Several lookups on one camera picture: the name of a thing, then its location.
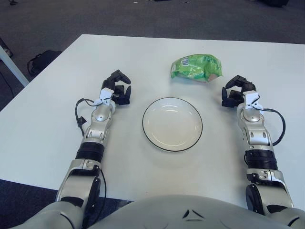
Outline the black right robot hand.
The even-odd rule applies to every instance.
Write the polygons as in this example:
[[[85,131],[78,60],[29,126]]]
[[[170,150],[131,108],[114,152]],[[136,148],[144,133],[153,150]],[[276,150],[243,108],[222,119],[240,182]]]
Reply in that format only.
[[[234,86],[241,88],[241,91],[231,90],[228,94],[227,89]],[[222,88],[222,106],[230,108],[237,107],[244,102],[243,93],[248,91],[256,91],[256,86],[240,75],[233,77],[225,87]]]

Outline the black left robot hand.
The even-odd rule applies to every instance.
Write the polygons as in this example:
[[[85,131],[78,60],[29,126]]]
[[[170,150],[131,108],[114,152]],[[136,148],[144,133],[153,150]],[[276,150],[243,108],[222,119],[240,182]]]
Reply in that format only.
[[[122,81],[129,86],[126,91],[124,85],[116,85],[117,82]],[[111,99],[118,105],[125,105],[130,103],[131,96],[131,80],[123,74],[120,70],[114,71],[110,77],[103,81],[102,89],[108,88],[113,90]]]

